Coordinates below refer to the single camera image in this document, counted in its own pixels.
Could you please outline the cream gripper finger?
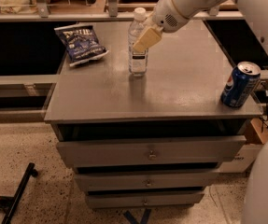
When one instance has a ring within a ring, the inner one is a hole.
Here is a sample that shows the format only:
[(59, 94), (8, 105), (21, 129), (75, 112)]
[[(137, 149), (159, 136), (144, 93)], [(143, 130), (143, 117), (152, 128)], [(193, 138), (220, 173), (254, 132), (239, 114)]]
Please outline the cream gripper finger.
[(146, 28), (133, 44), (136, 52), (144, 52), (162, 39), (162, 30), (154, 27)]

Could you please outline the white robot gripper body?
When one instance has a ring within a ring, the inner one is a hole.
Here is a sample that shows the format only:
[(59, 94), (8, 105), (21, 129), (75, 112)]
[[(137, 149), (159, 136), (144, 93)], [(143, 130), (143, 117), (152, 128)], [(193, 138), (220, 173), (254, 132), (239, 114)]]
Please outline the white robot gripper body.
[(159, 0), (145, 21), (147, 27), (165, 33), (173, 33), (189, 22), (189, 18), (178, 12), (173, 0)]

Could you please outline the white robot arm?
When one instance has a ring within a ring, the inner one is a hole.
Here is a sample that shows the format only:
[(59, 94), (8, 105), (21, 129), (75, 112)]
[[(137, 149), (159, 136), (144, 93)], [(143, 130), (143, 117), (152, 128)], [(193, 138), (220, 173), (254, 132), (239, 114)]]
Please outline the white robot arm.
[[(146, 21), (146, 28), (134, 43), (143, 51), (159, 42), (163, 33), (173, 33), (202, 10), (227, 0), (159, 0)], [(222, 33), (225, 50), (239, 60), (268, 59), (268, 0), (232, 0), (247, 23), (241, 34)], [(247, 181), (241, 224), (268, 224), (268, 141), (258, 154)]]

